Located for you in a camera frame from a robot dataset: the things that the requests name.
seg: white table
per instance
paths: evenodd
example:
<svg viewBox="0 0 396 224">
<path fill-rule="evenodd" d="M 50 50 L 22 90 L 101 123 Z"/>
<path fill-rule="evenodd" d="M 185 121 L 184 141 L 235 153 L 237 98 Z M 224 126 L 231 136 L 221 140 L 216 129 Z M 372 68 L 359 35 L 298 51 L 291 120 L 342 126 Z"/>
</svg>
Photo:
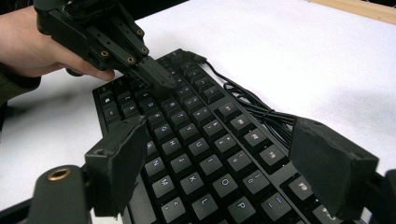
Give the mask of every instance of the white table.
<svg viewBox="0 0 396 224">
<path fill-rule="evenodd" d="M 381 175 L 396 167 L 396 26 L 305 0 L 191 0 L 137 23 L 152 57 L 206 56 L 276 111 L 321 121 L 375 154 Z M 30 198 L 48 169 L 84 163 L 102 137 L 92 89 L 103 84 L 58 71 L 8 102 L 0 210 Z M 120 220 L 94 220 L 111 222 Z"/>
</svg>

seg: screw hole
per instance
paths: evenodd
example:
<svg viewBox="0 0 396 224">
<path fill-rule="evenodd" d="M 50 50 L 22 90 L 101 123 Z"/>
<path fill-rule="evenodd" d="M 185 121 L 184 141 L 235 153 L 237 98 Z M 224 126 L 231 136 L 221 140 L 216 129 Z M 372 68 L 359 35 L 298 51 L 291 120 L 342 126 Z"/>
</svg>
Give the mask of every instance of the screw hole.
<svg viewBox="0 0 396 224">
<path fill-rule="evenodd" d="M 59 169 L 59 170 L 56 170 L 56 171 L 50 173 L 48 175 L 48 180 L 50 180 L 50 181 L 61 180 L 70 174 L 71 174 L 71 170 L 69 168 Z"/>
</svg>

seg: finger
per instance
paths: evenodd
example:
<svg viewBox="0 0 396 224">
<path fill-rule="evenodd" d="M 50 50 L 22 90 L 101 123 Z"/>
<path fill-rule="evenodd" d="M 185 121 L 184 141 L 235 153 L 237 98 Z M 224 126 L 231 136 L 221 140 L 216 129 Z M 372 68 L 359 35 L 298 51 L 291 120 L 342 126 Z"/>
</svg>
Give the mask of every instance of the finger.
<svg viewBox="0 0 396 224">
<path fill-rule="evenodd" d="M 105 71 L 100 71 L 92 64 L 84 61 L 77 54 L 63 47 L 55 41 L 51 42 L 49 56 L 52 57 L 51 59 L 55 62 L 62 63 L 68 68 L 78 71 L 83 75 L 97 77 L 104 81 L 110 81 L 114 78 L 113 70 L 107 69 Z"/>
</svg>

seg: robotic hand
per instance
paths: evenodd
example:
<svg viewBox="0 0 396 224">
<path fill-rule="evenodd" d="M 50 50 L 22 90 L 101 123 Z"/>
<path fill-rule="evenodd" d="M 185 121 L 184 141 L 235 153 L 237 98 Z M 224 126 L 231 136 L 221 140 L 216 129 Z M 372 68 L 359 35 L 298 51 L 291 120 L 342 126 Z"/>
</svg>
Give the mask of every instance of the robotic hand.
<svg viewBox="0 0 396 224">
<path fill-rule="evenodd" d="M 35 10 L 42 34 L 96 68 L 141 79 L 155 97 L 175 87 L 174 78 L 149 57 L 145 33 L 118 0 L 36 0 Z"/>
</svg>

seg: sleeve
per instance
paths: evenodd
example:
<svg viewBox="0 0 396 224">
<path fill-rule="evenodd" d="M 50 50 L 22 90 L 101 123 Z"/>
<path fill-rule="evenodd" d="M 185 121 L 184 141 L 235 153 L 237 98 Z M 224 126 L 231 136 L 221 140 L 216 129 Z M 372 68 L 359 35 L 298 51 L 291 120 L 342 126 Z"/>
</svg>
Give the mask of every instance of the sleeve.
<svg viewBox="0 0 396 224">
<path fill-rule="evenodd" d="M 7 100 L 37 89 L 41 77 L 20 77 L 0 64 L 0 105 Z"/>
</svg>

